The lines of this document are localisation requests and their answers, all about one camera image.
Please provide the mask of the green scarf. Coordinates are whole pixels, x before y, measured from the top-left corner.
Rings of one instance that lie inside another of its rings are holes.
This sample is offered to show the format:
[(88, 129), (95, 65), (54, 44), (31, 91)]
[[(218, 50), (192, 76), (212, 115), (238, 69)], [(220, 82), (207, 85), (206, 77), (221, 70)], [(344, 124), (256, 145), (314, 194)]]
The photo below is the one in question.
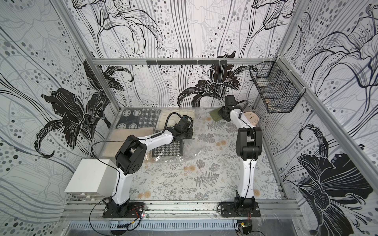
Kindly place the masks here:
[(222, 107), (216, 108), (215, 110), (210, 112), (210, 117), (213, 121), (219, 122), (223, 120), (223, 111)]

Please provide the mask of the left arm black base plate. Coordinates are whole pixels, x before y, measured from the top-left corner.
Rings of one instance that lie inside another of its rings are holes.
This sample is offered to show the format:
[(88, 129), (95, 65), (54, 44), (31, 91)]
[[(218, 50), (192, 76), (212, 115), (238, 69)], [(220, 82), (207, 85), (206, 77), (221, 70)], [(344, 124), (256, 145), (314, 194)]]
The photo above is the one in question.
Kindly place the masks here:
[(139, 219), (142, 215), (144, 207), (145, 207), (144, 203), (125, 202), (122, 205), (118, 205), (114, 202), (111, 202), (111, 203), (106, 204), (102, 217), (111, 218), (111, 219), (118, 219), (118, 218)]

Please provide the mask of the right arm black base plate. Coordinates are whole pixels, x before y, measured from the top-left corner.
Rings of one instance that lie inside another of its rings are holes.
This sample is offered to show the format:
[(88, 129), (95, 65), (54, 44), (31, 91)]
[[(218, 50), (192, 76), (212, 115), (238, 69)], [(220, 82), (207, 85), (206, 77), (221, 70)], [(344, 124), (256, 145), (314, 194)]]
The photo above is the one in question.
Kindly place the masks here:
[(234, 202), (220, 202), (217, 210), (224, 218), (261, 217), (260, 208), (257, 202), (243, 203), (240, 206)]

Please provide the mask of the clear plastic vacuum bag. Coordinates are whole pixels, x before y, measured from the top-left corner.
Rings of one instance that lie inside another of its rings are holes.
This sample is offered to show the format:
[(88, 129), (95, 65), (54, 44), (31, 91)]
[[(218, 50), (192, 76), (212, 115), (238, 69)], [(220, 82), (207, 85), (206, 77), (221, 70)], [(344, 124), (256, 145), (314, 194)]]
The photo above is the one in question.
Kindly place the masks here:
[(181, 109), (163, 109), (157, 121), (156, 132), (163, 129), (168, 115), (169, 121), (167, 126), (171, 127), (178, 123), (180, 117), (187, 115), (194, 121), (193, 138), (183, 139), (183, 155), (178, 157), (152, 157), (151, 160), (156, 162), (186, 162), (198, 158), (208, 158), (212, 155), (223, 155), (229, 151), (229, 145), (234, 144), (236, 139), (237, 128), (233, 123), (224, 120), (215, 122), (210, 117), (212, 108), (181, 108)]

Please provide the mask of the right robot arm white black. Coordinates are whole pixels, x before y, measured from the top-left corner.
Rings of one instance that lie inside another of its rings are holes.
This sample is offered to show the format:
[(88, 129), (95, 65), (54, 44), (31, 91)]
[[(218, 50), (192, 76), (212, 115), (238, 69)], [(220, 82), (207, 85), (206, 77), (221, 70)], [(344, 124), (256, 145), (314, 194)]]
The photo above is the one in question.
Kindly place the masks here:
[(237, 207), (253, 207), (254, 173), (258, 158), (262, 153), (262, 130), (257, 127), (259, 117), (254, 112), (245, 111), (247, 100), (238, 102), (233, 95), (224, 98), (224, 106), (218, 114), (238, 128), (236, 155), (240, 158), (240, 182), (235, 197)]

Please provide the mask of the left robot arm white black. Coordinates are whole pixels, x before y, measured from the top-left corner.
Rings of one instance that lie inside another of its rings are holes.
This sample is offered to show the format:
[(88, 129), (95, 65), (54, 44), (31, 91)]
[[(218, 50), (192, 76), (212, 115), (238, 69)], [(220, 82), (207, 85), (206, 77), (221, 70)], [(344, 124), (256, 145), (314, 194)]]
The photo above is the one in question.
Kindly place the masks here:
[(193, 119), (187, 115), (180, 118), (178, 123), (171, 127), (168, 127), (166, 122), (163, 130), (155, 134), (145, 137), (130, 135), (126, 138), (115, 156), (119, 175), (111, 202), (116, 206), (125, 206), (130, 200), (133, 175), (141, 168), (147, 152), (193, 137)]

